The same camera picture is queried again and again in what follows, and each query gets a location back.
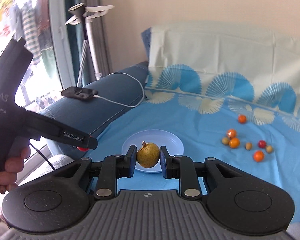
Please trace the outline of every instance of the white charging cable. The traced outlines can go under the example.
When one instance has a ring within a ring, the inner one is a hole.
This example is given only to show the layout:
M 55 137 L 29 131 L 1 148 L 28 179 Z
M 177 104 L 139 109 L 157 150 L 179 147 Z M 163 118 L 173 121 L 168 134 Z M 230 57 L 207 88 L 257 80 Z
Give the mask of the white charging cable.
M 140 82 L 138 79 L 136 79 L 135 77 L 133 77 L 133 76 L 127 74 L 127 73 L 115 72 L 115 73 L 109 74 L 108 76 L 110 76 L 110 75 L 112 75 L 112 74 L 124 74 L 124 75 L 127 75 L 127 76 L 133 78 L 134 80 L 136 80 L 136 81 L 139 83 L 139 85 L 140 85 L 140 87 L 141 87 L 141 89 L 142 89 L 142 98 L 141 98 L 141 100 L 140 100 L 135 106 L 127 106 L 127 105 L 125 105 L 125 104 L 121 104 L 121 103 L 112 101 L 112 100 L 110 100 L 110 99 L 107 99 L 107 98 L 104 98 L 104 97 L 101 97 L 101 96 L 98 96 L 98 95 L 94 95 L 93 97 L 95 97 L 95 98 L 102 98 L 102 99 L 104 99 L 104 100 L 106 100 L 106 101 L 108 101 L 108 102 L 111 102 L 111 103 L 114 103 L 114 104 L 117 104 L 117 105 L 120 105 L 120 106 L 130 107 L 130 108 L 134 108 L 134 107 L 137 107 L 138 105 L 140 105 L 141 102 L 143 101 L 143 99 L 145 99 L 145 90 L 144 90 L 144 88 L 143 88 L 141 82 Z

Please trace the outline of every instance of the lamp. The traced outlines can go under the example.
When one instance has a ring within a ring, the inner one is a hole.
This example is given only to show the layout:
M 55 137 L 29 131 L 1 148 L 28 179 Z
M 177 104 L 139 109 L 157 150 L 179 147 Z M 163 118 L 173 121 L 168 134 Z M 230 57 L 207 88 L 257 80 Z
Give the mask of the lamp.
M 68 10 L 71 14 L 73 14 L 73 16 L 66 21 L 66 25 L 67 24 L 76 25 L 78 23 L 82 23 L 82 29 L 83 29 L 83 42 L 82 42 L 80 70 L 79 70 L 77 87 L 82 87 L 82 77 L 85 69 L 88 43 L 90 47 L 92 63 L 93 63 L 96 79 L 99 80 L 102 76 L 102 73 L 100 73 L 98 68 L 91 23 L 93 22 L 94 18 L 106 15 L 108 11 L 113 7 L 114 7 L 113 5 L 89 7 L 89 6 L 85 6 L 83 3 L 79 3 L 77 5 L 72 6 Z

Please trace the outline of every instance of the teal curtain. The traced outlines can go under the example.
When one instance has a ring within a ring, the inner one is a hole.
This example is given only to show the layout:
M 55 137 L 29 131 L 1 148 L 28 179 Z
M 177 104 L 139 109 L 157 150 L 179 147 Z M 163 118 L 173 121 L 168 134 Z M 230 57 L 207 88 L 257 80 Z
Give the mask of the teal curtain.
M 82 2 L 82 0 L 65 0 L 66 19 L 69 19 L 72 17 L 72 14 L 70 14 L 68 12 L 68 9 L 78 3 L 81 3 L 81 2 Z M 68 31 L 68 39 L 69 39 L 69 44 L 70 44 L 72 64 L 73 64 L 73 70 L 74 70 L 74 78 L 75 78 L 75 83 L 77 83 L 79 69 L 80 69 L 81 48 L 82 48 L 82 41 L 83 41 L 82 26 L 81 26 L 81 24 L 77 24 L 77 25 L 68 24 L 67 31 Z M 83 79 L 82 84 L 84 86 L 93 81 L 90 78 L 88 61 L 86 62 L 86 68 L 85 68 L 85 72 L 84 72 L 82 79 Z

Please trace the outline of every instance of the metal screw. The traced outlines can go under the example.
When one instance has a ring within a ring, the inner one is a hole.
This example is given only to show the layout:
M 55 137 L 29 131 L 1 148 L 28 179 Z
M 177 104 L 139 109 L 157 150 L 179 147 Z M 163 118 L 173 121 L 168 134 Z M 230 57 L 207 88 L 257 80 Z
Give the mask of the metal screw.
M 200 191 L 195 188 L 189 188 L 185 190 L 185 195 L 187 197 L 197 197 L 200 195 Z
M 97 190 L 97 196 L 99 197 L 108 197 L 112 194 L 112 191 L 108 188 L 101 188 Z

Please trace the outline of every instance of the yellow pear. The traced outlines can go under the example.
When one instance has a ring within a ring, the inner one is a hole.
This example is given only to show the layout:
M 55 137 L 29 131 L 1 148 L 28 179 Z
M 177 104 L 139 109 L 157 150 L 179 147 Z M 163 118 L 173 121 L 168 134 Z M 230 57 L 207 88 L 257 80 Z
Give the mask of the yellow pear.
M 160 159 L 160 149 L 154 143 L 142 142 L 142 147 L 137 152 L 137 161 L 144 168 L 152 168 Z

